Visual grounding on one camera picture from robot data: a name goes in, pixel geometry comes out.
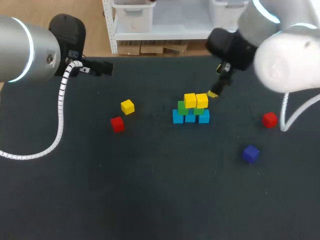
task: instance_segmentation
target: toy block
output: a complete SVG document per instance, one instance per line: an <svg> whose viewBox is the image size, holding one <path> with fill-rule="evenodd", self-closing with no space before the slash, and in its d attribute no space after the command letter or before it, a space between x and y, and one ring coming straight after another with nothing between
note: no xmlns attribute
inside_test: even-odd
<svg viewBox="0 0 320 240"><path fill-rule="evenodd" d="M205 113L205 110L203 108L194 108L193 109L193 114L194 115L202 115Z"/></svg>
<svg viewBox="0 0 320 240"><path fill-rule="evenodd" d="M179 115L178 110L172 110L172 119L174 124L183 124L184 123L184 116Z"/></svg>
<svg viewBox="0 0 320 240"><path fill-rule="evenodd" d="M208 124L210 121L210 113L208 109L204 110L202 115L199 115L199 123L200 124Z"/></svg>
<svg viewBox="0 0 320 240"><path fill-rule="evenodd" d="M195 123L196 122L196 115L194 115L194 110L189 109L188 115L185 115L185 120L186 123Z"/></svg>
<svg viewBox="0 0 320 240"><path fill-rule="evenodd" d="M189 113L188 109L185 107L184 101L178 101L178 114L179 115L187 115Z"/></svg>
<svg viewBox="0 0 320 240"><path fill-rule="evenodd" d="M193 109L197 107L197 97L195 93L186 93L184 95L184 106L186 109Z"/></svg>
<svg viewBox="0 0 320 240"><path fill-rule="evenodd" d="M130 99L128 99L128 100L123 101L121 103L121 109L125 115L128 115L128 114L131 114L135 111L135 105L133 104L133 102Z"/></svg>
<svg viewBox="0 0 320 240"><path fill-rule="evenodd" d="M242 154L242 157L244 160L246 160L248 163L250 164L253 164L258 156L259 156L259 153L260 151L252 146L252 145L249 145L244 151L243 151L243 154Z"/></svg>
<svg viewBox="0 0 320 240"><path fill-rule="evenodd" d="M274 128L278 123L277 116L273 112L266 113L263 115L262 123L268 129Z"/></svg>
<svg viewBox="0 0 320 240"><path fill-rule="evenodd" d="M112 128L113 128L113 131L115 133L122 132L122 131L125 130L124 121L122 120L122 118L120 116L112 118L110 120L110 122L111 122L111 125L112 125Z"/></svg>
<svg viewBox="0 0 320 240"><path fill-rule="evenodd" d="M208 96L206 93L196 94L196 107L198 109L205 109L208 107Z"/></svg>

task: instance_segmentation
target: plastic storage bin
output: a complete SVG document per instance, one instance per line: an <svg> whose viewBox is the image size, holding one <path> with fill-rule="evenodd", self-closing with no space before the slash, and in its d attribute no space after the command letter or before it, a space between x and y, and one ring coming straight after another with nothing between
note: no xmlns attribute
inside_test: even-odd
<svg viewBox="0 0 320 240"><path fill-rule="evenodd" d="M244 0L209 0L210 17L215 28L229 31L238 29L238 19L245 11L248 1Z"/></svg>
<svg viewBox="0 0 320 240"><path fill-rule="evenodd" d="M118 24L126 33L151 32L155 5L155 2L144 5L112 4L118 16Z"/></svg>

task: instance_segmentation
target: cardboard box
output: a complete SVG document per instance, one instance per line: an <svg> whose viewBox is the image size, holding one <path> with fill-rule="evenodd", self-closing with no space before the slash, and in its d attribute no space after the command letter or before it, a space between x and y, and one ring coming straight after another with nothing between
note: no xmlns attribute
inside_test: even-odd
<svg viewBox="0 0 320 240"><path fill-rule="evenodd" d="M141 41L118 41L118 54L123 56L139 56Z"/></svg>
<svg viewBox="0 0 320 240"><path fill-rule="evenodd" d="M141 43L140 53L142 55L159 55L164 53L164 40L144 40Z"/></svg>
<svg viewBox="0 0 320 240"><path fill-rule="evenodd" d="M187 40L167 40L164 44L164 53L183 55L186 52L187 47Z"/></svg>

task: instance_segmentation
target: white cable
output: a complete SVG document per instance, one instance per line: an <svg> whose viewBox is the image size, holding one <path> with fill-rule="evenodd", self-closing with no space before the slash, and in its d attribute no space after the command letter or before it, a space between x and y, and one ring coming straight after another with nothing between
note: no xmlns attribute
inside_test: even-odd
<svg viewBox="0 0 320 240"><path fill-rule="evenodd" d="M55 140L46 150L39 152L37 154L32 155L14 155L0 150L0 156L5 157L7 159L14 159L14 160L30 160L30 159L37 159L47 155L48 153L52 152L56 146L58 146L62 133L64 131L64 98L65 98L65 89L68 82L69 75L74 68L82 67L83 64L80 61L73 61L71 62L68 67L65 69L62 81L60 84L60 91L58 97L58 131L55 137Z"/></svg>
<svg viewBox="0 0 320 240"><path fill-rule="evenodd" d="M286 122L286 111L287 111L287 105L289 101L289 93L286 93L283 97L282 102L282 108L280 113L280 129L283 132L288 131L288 129L291 127L291 125L297 120L297 118L305 111L307 110L311 105L315 104L316 102L320 101L320 94L317 96L309 99L306 101L303 105L301 105L289 118L289 120Z"/></svg>

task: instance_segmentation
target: blue cube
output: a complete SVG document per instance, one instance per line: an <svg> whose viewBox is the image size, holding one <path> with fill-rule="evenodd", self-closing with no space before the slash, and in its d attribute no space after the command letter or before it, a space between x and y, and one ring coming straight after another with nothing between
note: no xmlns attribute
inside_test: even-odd
<svg viewBox="0 0 320 240"><path fill-rule="evenodd" d="M248 163L250 164L253 164L258 156L259 156L259 153L260 151L252 146L252 145L249 145L244 151L243 151L243 154L242 154L242 157L244 160L246 160Z"/></svg>
<svg viewBox="0 0 320 240"><path fill-rule="evenodd" d="M189 113L185 115L185 122L186 123L195 123L196 122L196 115L194 115L194 110L189 109Z"/></svg>
<svg viewBox="0 0 320 240"><path fill-rule="evenodd" d="M199 123L200 124L208 124L210 121L210 113L208 109L204 110L202 115L199 115Z"/></svg>
<svg viewBox="0 0 320 240"><path fill-rule="evenodd" d="M183 124L184 123L184 116L179 115L178 110L172 110L172 119L174 124Z"/></svg>

